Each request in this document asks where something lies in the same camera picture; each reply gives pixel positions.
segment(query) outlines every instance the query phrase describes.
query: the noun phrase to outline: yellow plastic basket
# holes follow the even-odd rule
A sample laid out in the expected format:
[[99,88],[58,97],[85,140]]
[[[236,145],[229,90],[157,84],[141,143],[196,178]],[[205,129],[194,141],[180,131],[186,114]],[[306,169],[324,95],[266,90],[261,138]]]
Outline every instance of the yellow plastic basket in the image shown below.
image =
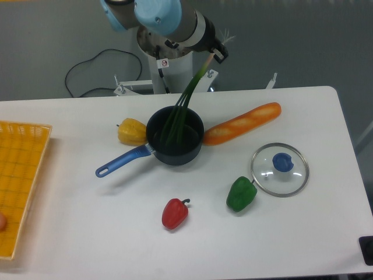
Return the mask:
[[0,121],[0,259],[12,260],[52,126]]

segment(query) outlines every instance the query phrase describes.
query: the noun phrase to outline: red bell pepper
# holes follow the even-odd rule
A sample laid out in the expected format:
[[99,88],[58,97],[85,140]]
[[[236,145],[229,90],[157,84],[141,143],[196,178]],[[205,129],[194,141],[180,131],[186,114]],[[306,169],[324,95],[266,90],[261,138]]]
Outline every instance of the red bell pepper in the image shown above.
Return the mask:
[[162,224],[167,229],[175,229],[180,225],[188,216],[188,207],[185,203],[189,203],[190,201],[190,199],[183,201],[177,198],[171,199],[163,210]]

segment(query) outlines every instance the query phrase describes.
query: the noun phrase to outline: green bell pepper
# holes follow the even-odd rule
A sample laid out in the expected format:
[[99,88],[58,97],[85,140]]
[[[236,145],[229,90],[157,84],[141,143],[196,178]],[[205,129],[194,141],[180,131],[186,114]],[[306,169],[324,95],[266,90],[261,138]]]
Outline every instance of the green bell pepper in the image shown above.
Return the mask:
[[255,198],[258,190],[244,176],[239,177],[232,185],[228,197],[227,205],[234,212],[239,212],[245,209]]

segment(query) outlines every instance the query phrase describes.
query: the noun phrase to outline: green onion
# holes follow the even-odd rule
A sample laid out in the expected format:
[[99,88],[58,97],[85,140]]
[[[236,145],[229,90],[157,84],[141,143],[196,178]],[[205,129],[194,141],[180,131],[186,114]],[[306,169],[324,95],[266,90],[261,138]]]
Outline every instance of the green onion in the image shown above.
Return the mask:
[[161,141],[166,139],[166,146],[172,143],[176,137],[176,143],[180,144],[182,141],[182,133],[184,130],[185,118],[187,114],[187,109],[189,101],[192,97],[193,91],[195,90],[199,80],[207,72],[214,54],[210,54],[205,63],[198,70],[197,74],[191,79],[184,92],[181,94],[179,100],[176,102],[170,116],[168,117],[161,133]]

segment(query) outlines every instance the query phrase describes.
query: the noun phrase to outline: white table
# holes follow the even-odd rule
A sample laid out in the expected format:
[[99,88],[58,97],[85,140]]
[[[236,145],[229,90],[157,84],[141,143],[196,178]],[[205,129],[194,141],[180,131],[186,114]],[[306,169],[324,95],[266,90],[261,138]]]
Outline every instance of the white table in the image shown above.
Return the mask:
[[[33,205],[12,262],[0,279],[240,279],[370,272],[358,238],[373,219],[331,87],[195,94],[205,128],[268,102],[281,116],[213,147],[185,166],[153,155],[97,178],[95,170],[131,149],[117,140],[124,118],[147,123],[178,95],[0,102],[0,119],[51,124]],[[270,142],[296,147],[310,178],[290,198],[258,194],[241,214],[226,206],[231,184],[251,179],[253,153]],[[174,233],[161,214],[190,198]]]

